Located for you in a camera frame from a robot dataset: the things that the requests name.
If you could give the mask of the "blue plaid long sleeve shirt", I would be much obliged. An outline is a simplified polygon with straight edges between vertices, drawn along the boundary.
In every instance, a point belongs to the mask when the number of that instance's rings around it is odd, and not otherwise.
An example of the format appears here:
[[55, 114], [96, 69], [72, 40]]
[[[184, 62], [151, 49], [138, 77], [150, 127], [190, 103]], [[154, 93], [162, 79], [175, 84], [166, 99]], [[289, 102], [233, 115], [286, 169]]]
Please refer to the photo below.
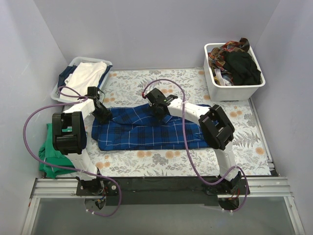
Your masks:
[[182, 118], [158, 120], [148, 104], [110, 108], [112, 119], [105, 124], [94, 120], [91, 137], [102, 151], [181, 150], [185, 148]]

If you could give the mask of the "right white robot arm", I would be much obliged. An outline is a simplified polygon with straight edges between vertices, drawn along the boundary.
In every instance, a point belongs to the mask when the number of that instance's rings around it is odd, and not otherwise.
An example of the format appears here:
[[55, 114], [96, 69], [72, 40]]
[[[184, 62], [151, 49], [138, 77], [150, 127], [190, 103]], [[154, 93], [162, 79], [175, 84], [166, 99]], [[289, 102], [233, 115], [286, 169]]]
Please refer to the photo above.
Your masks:
[[[218, 192], [231, 195], [239, 189], [239, 182], [242, 173], [237, 168], [233, 153], [233, 134], [235, 128], [226, 113], [219, 105], [204, 107], [189, 103], [176, 95], [165, 96], [159, 89], [154, 88], [147, 94], [142, 92], [142, 97], [148, 100], [152, 113], [159, 119], [166, 115], [182, 118], [182, 132], [184, 145], [189, 162], [197, 177], [208, 187]], [[197, 171], [194, 165], [187, 144], [186, 121], [190, 121], [199, 126], [204, 141], [215, 152], [219, 175], [215, 182], [206, 181]]]

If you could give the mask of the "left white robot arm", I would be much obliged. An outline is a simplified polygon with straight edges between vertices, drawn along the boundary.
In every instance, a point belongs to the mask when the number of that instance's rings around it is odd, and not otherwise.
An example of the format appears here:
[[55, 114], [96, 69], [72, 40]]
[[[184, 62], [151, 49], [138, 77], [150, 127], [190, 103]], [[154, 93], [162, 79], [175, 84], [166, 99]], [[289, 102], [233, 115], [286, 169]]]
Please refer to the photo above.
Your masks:
[[62, 113], [52, 116], [52, 144], [78, 170], [78, 180], [81, 188], [92, 195], [104, 193], [105, 186], [100, 178], [99, 169], [92, 163], [87, 150], [87, 134], [84, 119], [93, 115], [100, 124], [106, 124], [112, 119], [112, 113], [100, 101], [100, 89], [88, 87], [87, 100], [80, 101]]

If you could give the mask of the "floral patterned table mat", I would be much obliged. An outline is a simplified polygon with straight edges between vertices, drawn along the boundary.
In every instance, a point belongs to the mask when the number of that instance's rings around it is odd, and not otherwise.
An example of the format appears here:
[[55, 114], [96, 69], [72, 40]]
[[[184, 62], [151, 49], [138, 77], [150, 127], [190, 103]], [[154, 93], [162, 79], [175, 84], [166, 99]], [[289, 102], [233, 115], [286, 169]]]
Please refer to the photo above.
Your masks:
[[[109, 74], [103, 89], [106, 107], [134, 107], [145, 103], [141, 92], [147, 84], [165, 95], [186, 94], [194, 104], [213, 105], [204, 70], [117, 70]], [[273, 167], [250, 101], [222, 102], [235, 127], [233, 151], [236, 164], [247, 176], [270, 175]], [[101, 173], [110, 177], [216, 176], [219, 166], [212, 149], [101, 151], [97, 141], [88, 139], [87, 152]]]

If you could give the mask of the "folded white shirt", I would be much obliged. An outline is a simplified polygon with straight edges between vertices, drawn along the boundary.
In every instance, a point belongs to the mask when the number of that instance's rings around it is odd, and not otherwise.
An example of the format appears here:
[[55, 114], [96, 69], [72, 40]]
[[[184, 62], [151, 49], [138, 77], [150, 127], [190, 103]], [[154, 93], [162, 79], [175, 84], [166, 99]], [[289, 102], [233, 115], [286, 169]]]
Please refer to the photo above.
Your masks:
[[73, 72], [65, 79], [67, 88], [61, 89], [60, 99], [75, 102], [77, 100], [77, 93], [81, 96], [86, 95], [88, 87], [98, 87], [102, 83], [105, 73], [108, 72], [110, 66], [104, 62], [97, 63], [80, 63]]

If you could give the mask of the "folded navy shirt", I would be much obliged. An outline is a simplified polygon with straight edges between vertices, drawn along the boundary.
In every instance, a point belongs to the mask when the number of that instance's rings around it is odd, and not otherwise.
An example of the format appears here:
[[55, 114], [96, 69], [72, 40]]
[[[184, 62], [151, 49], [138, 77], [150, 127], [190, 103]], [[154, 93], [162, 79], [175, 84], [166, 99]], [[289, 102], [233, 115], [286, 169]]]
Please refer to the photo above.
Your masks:
[[[100, 80], [99, 80], [99, 83], [97, 86], [98, 88], [100, 88], [100, 85], [102, 84], [105, 76], [109, 73], [111, 67], [112, 67], [112, 65], [108, 65], [105, 72], [100, 77]], [[75, 65], [67, 66], [67, 68], [61, 74], [59, 74], [57, 87], [65, 86], [65, 80], [69, 77], [70, 74], [72, 74], [76, 70], [76, 68], [77, 68], [77, 66], [75, 66]]]

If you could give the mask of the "white plastic bin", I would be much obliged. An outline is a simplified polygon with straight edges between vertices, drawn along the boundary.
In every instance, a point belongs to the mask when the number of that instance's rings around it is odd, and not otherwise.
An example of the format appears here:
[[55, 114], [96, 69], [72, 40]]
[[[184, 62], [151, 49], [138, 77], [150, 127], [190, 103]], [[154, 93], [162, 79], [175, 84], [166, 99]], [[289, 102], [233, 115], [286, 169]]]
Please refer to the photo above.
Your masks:
[[261, 72], [260, 85], [247, 85], [247, 86], [220, 86], [214, 81], [213, 71], [209, 66], [208, 53], [215, 47], [221, 47], [224, 43], [208, 43], [204, 46], [204, 63], [203, 70], [208, 87], [208, 92], [212, 101], [244, 101], [248, 100], [259, 88], [265, 86], [266, 81], [256, 59], [252, 47], [249, 48], [248, 54], [255, 62], [257, 69]]

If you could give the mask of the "folded green shirt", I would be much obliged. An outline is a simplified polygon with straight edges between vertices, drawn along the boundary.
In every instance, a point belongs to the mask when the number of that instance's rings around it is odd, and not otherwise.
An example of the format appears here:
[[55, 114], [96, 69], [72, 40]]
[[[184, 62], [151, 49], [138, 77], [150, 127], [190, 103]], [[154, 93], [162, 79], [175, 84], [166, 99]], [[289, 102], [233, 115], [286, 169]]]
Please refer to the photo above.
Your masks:
[[[74, 168], [72, 162], [65, 155], [63, 155], [60, 151], [54, 149], [52, 144], [52, 124], [48, 123], [46, 126], [47, 126], [46, 141], [43, 143], [39, 150], [38, 153], [39, 158], [42, 161], [45, 161], [53, 165]], [[51, 167], [43, 163], [40, 163], [39, 171], [44, 172], [47, 178], [53, 179], [59, 175], [65, 175], [74, 172], [74, 170]]]

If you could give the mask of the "white crumpled garment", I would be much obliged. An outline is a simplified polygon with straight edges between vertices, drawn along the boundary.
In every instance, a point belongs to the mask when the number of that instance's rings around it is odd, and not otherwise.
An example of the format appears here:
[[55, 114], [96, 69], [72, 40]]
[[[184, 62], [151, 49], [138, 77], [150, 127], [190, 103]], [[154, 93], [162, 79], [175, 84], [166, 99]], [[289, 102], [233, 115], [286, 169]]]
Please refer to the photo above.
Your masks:
[[215, 82], [220, 86], [232, 86], [231, 79], [226, 76], [222, 75], [222, 72], [220, 69], [214, 69], [215, 72]]

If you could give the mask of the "brown plaid crumpled shirt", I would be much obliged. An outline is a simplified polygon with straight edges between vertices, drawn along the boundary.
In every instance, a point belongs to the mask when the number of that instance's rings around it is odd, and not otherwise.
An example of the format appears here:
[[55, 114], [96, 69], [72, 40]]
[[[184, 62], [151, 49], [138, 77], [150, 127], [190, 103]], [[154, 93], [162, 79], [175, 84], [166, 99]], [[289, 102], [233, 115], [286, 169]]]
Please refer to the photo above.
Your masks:
[[229, 71], [227, 71], [224, 68], [225, 65], [225, 55], [228, 52], [248, 52], [250, 49], [250, 43], [248, 39], [241, 38], [238, 42], [237, 41], [228, 41], [221, 47], [215, 47], [211, 50], [211, 52], [208, 53], [208, 64], [211, 67], [213, 71], [215, 69], [219, 69], [221, 73], [230, 74]]

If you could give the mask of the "black crumpled shirt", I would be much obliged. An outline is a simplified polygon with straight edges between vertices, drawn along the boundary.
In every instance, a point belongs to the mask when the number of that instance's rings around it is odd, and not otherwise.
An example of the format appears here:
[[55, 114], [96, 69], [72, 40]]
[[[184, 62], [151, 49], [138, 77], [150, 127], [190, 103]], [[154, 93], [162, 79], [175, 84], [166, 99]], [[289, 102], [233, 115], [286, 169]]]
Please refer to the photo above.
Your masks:
[[223, 68], [231, 73], [235, 86], [249, 86], [261, 84], [261, 72], [249, 53], [232, 51], [224, 53]]

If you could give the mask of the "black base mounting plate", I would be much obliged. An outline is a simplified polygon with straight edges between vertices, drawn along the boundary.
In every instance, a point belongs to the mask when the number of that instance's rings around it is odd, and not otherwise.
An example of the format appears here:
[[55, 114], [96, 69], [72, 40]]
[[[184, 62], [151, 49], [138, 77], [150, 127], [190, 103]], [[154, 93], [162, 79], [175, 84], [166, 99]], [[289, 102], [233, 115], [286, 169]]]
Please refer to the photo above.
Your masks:
[[218, 206], [225, 196], [239, 205], [239, 196], [249, 194], [245, 179], [209, 186], [198, 177], [114, 177], [79, 180], [77, 196], [102, 198], [108, 206], [122, 205], [187, 205]]

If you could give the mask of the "aluminium rail frame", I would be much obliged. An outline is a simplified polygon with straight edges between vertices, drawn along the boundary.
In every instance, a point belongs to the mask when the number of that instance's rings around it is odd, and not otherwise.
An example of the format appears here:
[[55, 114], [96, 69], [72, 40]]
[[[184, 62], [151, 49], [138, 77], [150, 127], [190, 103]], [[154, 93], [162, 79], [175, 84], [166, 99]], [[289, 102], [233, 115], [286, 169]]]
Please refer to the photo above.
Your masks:
[[24, 235], [303, 235], [287, 178], [249, 176], [238, 212], [218, 206], [121, 205], [91, 213], [95, 197], [77, 196], [74, 178], [37, 179]]

